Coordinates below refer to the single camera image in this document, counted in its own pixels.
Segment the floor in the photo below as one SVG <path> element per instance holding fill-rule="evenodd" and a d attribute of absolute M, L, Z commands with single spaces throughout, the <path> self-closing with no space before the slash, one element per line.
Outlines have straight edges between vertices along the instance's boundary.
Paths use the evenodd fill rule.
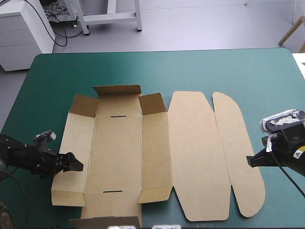
<path fill-rule="evenodd" d="M 83 0 L 86 13 L 107 9 L 105 0 Z M 91 35 L 68 40 L 58 52 L 134 52 L 279 47 L 278 41 L 292 26 L 293 0 L 141 0 L 143 31 L 134 22 L 91 26 Z M 118 11 L 134 9 L 133 0 L 118 0 Z M 297 17 L 305 13 L 305 0 L 297 3 Z M 56 32 L 62 28 L 53 25 Z M 68 36 L 77 34 L 65 24 Z M 283 45 L 292 53 L 304 42 L 301 26 Z M 57 42 L 64 43 L 63 38 Z M 17 97 L 27 71 L 0 68 L 0 130 Z"/>

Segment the green table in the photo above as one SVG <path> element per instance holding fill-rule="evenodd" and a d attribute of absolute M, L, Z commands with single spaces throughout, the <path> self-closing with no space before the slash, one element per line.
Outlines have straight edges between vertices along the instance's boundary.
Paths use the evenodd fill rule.
<path fill-rule="evenodd" d="M 305 81 L 286 49 L 44 54 L 35 59 L 2 133 L 30 144 L 35 134 L 52 129 L 57 140 L 50 147 L 59 150 L 75 94 L 96 96 L 92 85 L 114 84 L 140 84 L 143 94 L 161 92 L 167 106 L 174 91 L 202 91 L 211 104 L 212 93 L 223 92 L 241 107 L 255 152 L 263 147 L 262 118 L 305 109 Z M 304 227 L 303 197 L 278 168 L 261 171 L 266 200 L 252 218 L 239 214 L 232 195 L 228 220 L 189 222 L 173 191 L 166 202 L 143 205 L 143 226 Z M 304 189 L 305 178 L 288 172 Z M 80 208 L 51 205 L 51 179 L 40 180 L 22 169 L 16 177 L 29 196 L 32 227 L 71 227 L 68 219 L 80 216 Z M 24 226 L 24 199 L 12 180 L 0 182 L 0 200 Z"/>

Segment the white drawer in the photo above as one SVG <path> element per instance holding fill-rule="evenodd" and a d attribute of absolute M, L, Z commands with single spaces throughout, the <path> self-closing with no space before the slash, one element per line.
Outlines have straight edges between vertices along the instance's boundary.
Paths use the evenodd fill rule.
<path fill-rule="evenodd" d="M 0 65 L 6 71 L 29 69 L 38 54 L 41 51 L 36 44 L 1 47 Z"/>
<path fill-rule="evenodd" d="M 0 32 L 28 30 L 29 27 L 25 23 L 21 15 L 0 17 Z"/>
<path fill-rule="evenodd" d="M 0 32 L 0 47 L 35 43 L 36 41 L 29 30 Z"/>

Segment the cardboard panel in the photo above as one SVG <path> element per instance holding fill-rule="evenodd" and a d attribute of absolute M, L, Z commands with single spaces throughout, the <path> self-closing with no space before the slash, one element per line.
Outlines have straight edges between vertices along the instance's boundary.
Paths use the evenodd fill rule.
<path fill-rule="evenodd" d="M 141 191 L 84 194 L 86 206 L 81 219 L 109 216 L 137 216 L 141 222 L 142 207 L 137 204 Z"/>
<path fill-rule="evenodd" d="M 95 117 L 96 108 L 99 104 L 97 99 L 77 94 L 74 98 L 70 113 Z"/>
<path fill-rule="evenodd" d="M 73 152 L 75 157 L 84 164 L 82 172 L 60 172 L 53 179 L 52 203 L 64 206 L 83 206 L 82 198 L 85 189 L 91 145 L 94 132 L 94 118 L 78 114 L 68 114 L 59 153 Z"/>
<path fill-rule="evenodd" d="M 143 190 L 138 200 L 138 204 L 168 200 L 171 194 L 171 190 L 172 187 Z"/>
<path fill-rule="evenodd" d="M 86 193 L 141 190 L 142 117 L 96 118 Z"/>
<path fill-rule="evenodd" d="M 131 217 L 98 217 L 92 219 L 72 219 L 70 222 L 77 229 L 107 229 L 109 226 L 135 226 L 140 228 L 139 219 Z"/>
<path fill-rule="evenodd" d="M 172 187 L 167 112 L 143 116 L 142 189 Z"/>
<path fill-rule="evenodd" d="M 259 167 L 251 168 L 246 156 L 254 155 L 243 115 L 229 96 L 216 92 L 213 103 L 226 164 L 241 214 L 255 215 L 263 206 L 265 187 Z"/>
<path fill-rule="evenodd" d="M 143 115 L 167 112 L 160 93 L 140 96 L 139 101 Z"/>
<path fill-rule="evenodd" d="M 84 207 L 85 200 L 82 192 L 52 190 L 52 205 Z"/>
<path fill-rule="evenodd" d="M 140 94 L 140 85 L 95 86 L 97 94 Z"/>
<path fill-rule="evenodd" d="M 225 220 L 231 184 L 215 116 L 201 92 L 175 92 L 168 112 L 173 184 L 190 221 Z"/>
<path fill-rule="evenodd" d="M 96 117 L 142 116 L 138 97 L 141 94 L 99 95 Z"/>

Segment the black cable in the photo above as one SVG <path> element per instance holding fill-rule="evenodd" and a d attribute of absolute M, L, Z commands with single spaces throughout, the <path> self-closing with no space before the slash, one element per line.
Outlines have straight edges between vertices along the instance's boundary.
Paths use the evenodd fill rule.
<path fill-rule="evenodd" d="M 60 47 L 65 47 L 65 46 L 67 46 L 67 44 L 68 44 L 68 38 L 67 38 L 67 34 L 66 34 L 66 31 L 65 31 L 64 27 L 63 27 L 62 29 L 63 29 L 63 32 L 64 32 L 64 34 L 65 34 L 66 43 L 65 43 L 64 45 L 62 45 L 62 44 L 58 44 L 58 43 L 52 38 L 51 34 L 49 33 L 49 31 L 48 31 L 46 25 L 44 24 L 44 22 L 43 22 L 41 16 L 39 15 L 39 13 L 38 13 L 37 10 L 35 9 L 35 7 L 34 7 L 30 2 L 28 2 L 28 0 L 24 0 L 24 1 L 27 2 L 27 3 L 35 10 L 35 12 L 37 13 L 38 17 L 40 18 L 40 20 L 41 20 L 41 22 L 42 22 L 44 28 L 46 29 L 46 31 L 47 31 L 49 37 L 52 39 L 52 41 L 54 41 L 54 43 L 57 44 L 57 45 L 60 46 Z"/>
<path fill-rule="evenodd" d="M 16 172 L 17 169 L 18 169 L 17 167 L 14 168 L 14 170 L 10 173 L 10 175 L 13 175 L 13 173 Z"/>
<path fill-rule="evenodd" d="M 276 162 L 277 166 L 282 170 L 282 172 L 286 175 L 286 177 L 288 177 L 288 179 L 293 183 L 293 185 L 297 188 L 297 190 L 299 190 L 299 192 L 303 195 L 303 197 L 305 197 L 305 193 L 298 186 L 298 184 L 291 178 L 291 176 L 289 176 L 289 174 L 283 169 L 283 167 L 280 165 L 280 163 L 275 158 L 273 152 L 271 151 L 270 153 L 271 153 L 271 155 L 273 157 L 273 160 Z"/>
<path fill-rule="evenodd" d="M 58 34 L 58 33 L 56 33 L 56 32 L 54 32 L 56 35 L 58 35 L 58 36 L 60 36 L 60 37 L 65 37 L 65 36 L 62 36 L 62 35 L 60 35 L 60 34 Z M 74 35 L 74 36 L 67 36 L 67 38 L 73 38 L 73 37 L 78 37 L 79 35 L 81 35 L 82 34 L 82 31 L 80 31 L 80 33 L 78 33 L 78 34 L 76 34 L 76 35 Z"/>
<path fill-rule="evenodd" d="M 29 206 L 29 201 L 28 201 L 28 197 L 27 195 L 25 194 L 25 191 L 22 187 L 22 185 L 19 183 L 19 181 L 13 177 L 11 174 L 8 174 L 6 172 L 3 172 L 3 171 L 0 171 L 0 173 L 6 175 L 7 177 L 10 177 L 12 178 L 16 184 L 20 187 L 21 191 L 23 192 L 23 195 L 24 195 L 24 199 L 25 199 L 25 204 L 26 204 L 26 221 L 25 221 L 25 229 L 28 229 L 28 226 L 29 226 L 29 218 L 30 218 L 30 206 Z"/>

